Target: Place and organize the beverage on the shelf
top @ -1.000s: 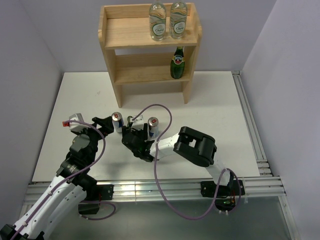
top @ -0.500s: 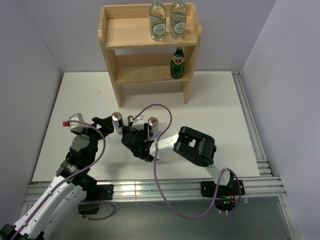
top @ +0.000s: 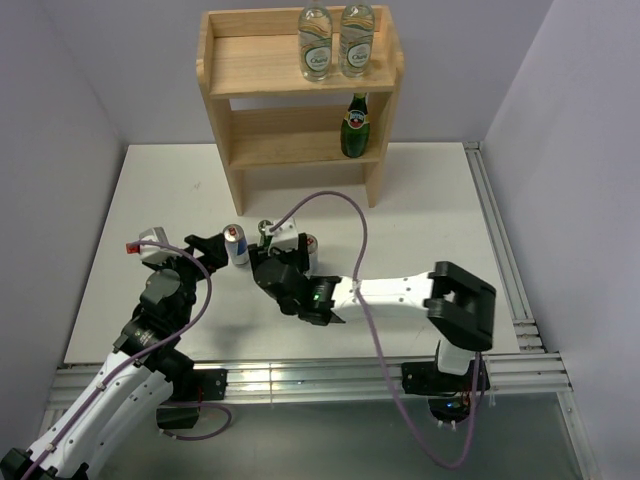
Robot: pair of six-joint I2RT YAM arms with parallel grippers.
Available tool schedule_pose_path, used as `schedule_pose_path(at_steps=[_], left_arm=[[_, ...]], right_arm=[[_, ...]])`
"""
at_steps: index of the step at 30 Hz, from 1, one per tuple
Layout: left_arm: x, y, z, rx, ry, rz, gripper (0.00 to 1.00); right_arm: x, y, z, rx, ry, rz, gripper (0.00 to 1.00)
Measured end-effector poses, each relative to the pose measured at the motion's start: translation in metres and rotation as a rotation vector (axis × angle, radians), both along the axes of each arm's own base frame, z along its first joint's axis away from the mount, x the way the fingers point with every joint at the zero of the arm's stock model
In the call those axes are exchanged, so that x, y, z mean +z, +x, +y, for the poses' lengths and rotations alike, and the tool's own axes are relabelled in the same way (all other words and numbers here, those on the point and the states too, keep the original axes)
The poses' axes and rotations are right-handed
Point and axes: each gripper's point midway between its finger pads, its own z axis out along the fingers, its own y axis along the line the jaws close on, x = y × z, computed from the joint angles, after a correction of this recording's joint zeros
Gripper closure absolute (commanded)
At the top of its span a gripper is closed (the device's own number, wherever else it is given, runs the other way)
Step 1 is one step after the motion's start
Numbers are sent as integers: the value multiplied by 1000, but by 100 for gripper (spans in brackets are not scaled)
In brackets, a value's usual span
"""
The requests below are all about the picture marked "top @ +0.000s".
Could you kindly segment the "green Perrier bottle yellow label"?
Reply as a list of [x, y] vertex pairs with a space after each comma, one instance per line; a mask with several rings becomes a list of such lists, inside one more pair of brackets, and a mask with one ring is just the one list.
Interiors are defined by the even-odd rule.
[[273, 232], [271, 231], [272, 226], [273, 222], [268, 219], [263, 219], [258, 223], [258, 246], [265, 251], [269, 251], [271, 241], [273, 239]]

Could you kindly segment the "green Perrier bottle red label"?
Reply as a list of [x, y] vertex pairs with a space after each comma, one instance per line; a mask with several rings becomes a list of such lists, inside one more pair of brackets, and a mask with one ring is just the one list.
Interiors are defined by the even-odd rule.
[[340, 131], [342, 153], [349, 158], [364, 154], [370, 136], [365, 93], [355, 93], [343, 118]]

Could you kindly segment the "clear glass bottle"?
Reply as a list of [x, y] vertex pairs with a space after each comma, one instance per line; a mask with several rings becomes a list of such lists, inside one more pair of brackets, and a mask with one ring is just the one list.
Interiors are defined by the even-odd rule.
[[343, 10], [339, 26], [338, 62], [346, 77], [358, 77], [366, 71], [372, 52], [375, 14], [367, 1], [354, 1]]
[[309, 1], [298, 17], [298, 59], [302, 76], [325, 79], [332, 64], [333, 22], [321, 1]]

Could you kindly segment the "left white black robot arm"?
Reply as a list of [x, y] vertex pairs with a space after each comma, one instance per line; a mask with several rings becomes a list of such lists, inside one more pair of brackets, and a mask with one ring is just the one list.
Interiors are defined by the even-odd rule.
[[127, 244], [152, 271], [130, 321], [62, 417], [29, 448], [4, 456], [4, 478], [94, 479], [141, 420], [170, 398], [191, 394], [194, 363], [176, 346], [203, 315], [193, 309], [198, 283], [209, 283], [228, 255], [222, 234], [189, 235], [185, 242], [184, 249], [174, 247], [155, 227]]

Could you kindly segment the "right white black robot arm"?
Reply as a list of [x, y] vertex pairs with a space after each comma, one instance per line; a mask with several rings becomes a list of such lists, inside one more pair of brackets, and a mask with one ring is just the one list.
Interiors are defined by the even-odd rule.
[[439, 261], [429, 272], [399, 278], [311, 275], [304, 234], [287, 250], [251, 244], [248, 255], [254, 282], [284, 315], [315, 326], [367, 314], [429, 321], [441, 335], [432, 370], [443, 389], [457, 388], [475, 354], [493, 348], [496, 289], [455, 263]]

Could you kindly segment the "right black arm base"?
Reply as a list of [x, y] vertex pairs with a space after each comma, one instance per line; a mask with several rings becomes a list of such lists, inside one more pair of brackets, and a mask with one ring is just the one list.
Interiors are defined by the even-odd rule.
[[441, 373], [435, 361], [401, 364], [402, 389], [407, 395], [424, 396], [431, 415], [443, 423], [465, 421], [471, 413], [474, 361], [463, 376]]

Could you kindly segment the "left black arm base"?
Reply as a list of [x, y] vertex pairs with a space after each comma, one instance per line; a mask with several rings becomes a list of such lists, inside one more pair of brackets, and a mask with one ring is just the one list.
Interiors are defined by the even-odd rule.
[[218, 401], [225, 398], [227, 374], [224, 368], [188, 372], [174, 385], [169, 399], [157, 408], [157, 427], [166, 435], [173, 435], [177, 430], [193, 429], [206, 414], [219, 412], [224, 418], [222, 425], [210, 434], [198, 434], [195, 438], [207, 439], [224, 432], [232, 423], [232, 413]]

